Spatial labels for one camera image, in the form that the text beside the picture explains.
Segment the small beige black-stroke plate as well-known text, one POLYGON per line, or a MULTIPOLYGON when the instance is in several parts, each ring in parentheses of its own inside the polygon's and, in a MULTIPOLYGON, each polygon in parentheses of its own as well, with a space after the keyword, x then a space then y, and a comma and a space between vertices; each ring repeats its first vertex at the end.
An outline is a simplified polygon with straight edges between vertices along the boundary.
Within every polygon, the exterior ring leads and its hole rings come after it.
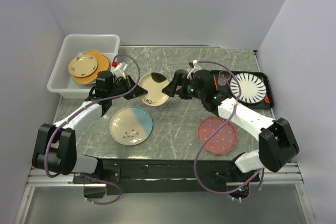
POLYGON ((164 94, 162 89, 169 83, 169 80, 160 73, 145 74, 139 81, 139 86, 147 91, 147 94, 140 96, 141 101, 149 106, 163 105, 169 96, 164 94))

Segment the beige flower plate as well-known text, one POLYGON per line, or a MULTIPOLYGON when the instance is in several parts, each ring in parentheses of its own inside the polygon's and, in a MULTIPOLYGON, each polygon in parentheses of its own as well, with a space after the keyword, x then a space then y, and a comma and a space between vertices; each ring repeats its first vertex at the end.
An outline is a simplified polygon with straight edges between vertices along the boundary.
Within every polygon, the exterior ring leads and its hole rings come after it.
POLYGON ((92 55, 79 55, 69 63, 68 71, 74 77, 86 77, 91 75, 97 68, 98 61, 92 55))

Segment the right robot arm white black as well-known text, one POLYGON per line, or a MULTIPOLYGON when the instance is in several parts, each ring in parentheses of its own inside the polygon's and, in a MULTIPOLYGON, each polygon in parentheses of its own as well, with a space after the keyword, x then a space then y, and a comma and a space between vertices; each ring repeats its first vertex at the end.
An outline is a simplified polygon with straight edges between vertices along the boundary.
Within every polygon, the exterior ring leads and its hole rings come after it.
POLYGON ((245 88, 238 75, 232 76, 224 86, 220 85, 218 71, 199 70, 191 78, 181 72, 162 89, 169 97, 199 99, 203 107, 220 118, 233 122, 258 141, 258 149, 234 158, 229 170, 231 178, 242 181, 248 172, 266 168, 279 171, 300 149, 287 120, 277 120, 261 115, 248 107, 256 98, 243 101, 245 88))

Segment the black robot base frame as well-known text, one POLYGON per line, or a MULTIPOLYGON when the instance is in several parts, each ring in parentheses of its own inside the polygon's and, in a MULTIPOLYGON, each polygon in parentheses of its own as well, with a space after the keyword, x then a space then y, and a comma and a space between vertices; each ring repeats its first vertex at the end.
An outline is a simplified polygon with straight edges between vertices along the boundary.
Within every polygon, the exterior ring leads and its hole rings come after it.
POLYGON ((211 190, 229 191, 232 186, 246 181, 259 182, 254 171, 242 173, 231 161, 200 160, 197 173, 193 170, 192 160, 160 159, 99 159, 96 171, 91 177, 115 183, 113 187, 91 181, 82 175, 74 176, 74 184, 85 184, 84 195, 90 199, 104 195, 134 193, 179 193, 203 191, 200 184, 211 190))

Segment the beige blue large plate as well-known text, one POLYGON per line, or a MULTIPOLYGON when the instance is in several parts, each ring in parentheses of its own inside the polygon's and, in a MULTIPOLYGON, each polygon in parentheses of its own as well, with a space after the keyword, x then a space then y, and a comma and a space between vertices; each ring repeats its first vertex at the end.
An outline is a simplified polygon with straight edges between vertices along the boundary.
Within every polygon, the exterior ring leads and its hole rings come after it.
POLYGON ((147 110, 139 106, 128 106, 113 115, 109 129, 112 138, 119 144, 135 146, 150 136, 153 120, 147 110))

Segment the wooden bamboo tray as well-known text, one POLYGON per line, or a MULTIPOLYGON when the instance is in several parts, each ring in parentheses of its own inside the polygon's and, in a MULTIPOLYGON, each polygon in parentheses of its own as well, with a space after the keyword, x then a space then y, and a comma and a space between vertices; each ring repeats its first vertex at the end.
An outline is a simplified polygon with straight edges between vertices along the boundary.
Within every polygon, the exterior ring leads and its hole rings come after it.
POLYGON ((89 50, 89 51, 86 51, 84 53, 80 53, 79 55, 92 55, 98 61, 98 66, 97 66, 96 70, 89 76, 80 78, 80 77, 74 77, 70 74, 73 77, 73 79, 79 84, 83 84, 83 85, 93 84, 93 83, 95 83, 99 72, 110 70, 110 66, 111 66, 110 60, 105 55, 103 55, 100 51, 89 50))

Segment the pink scalloped plate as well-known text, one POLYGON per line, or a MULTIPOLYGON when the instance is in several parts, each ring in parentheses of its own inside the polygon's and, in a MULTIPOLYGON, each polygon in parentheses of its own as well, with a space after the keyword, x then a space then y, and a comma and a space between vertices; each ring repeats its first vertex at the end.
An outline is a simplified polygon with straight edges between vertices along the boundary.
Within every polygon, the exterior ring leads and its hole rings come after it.
MULTIPOLYGON (((202 120, 197 129, 198 141, 203 144, 225 121, 225 119, 216 116, 209 116, 202 120)), ((213 154, 227 154, 236 147, 237 142, 236 128, 229 122, 207 142, 204 148, 213 154)))

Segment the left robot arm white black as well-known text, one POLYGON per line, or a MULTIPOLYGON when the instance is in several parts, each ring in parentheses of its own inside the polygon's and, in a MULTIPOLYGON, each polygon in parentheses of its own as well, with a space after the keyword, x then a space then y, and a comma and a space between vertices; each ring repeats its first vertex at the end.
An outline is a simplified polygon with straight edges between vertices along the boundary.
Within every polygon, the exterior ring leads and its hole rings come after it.
POLYGON ((95 120, 103 117, 112 106, 112 100, 134 99, 148 91, 129 75, 115 77, 110 71, 98 73, 95 85, 82 105, 55 124, 43 124, 38 129, 32 167, 43 169, 48 177, 68 175, 78 163, 76 137, 95 120))

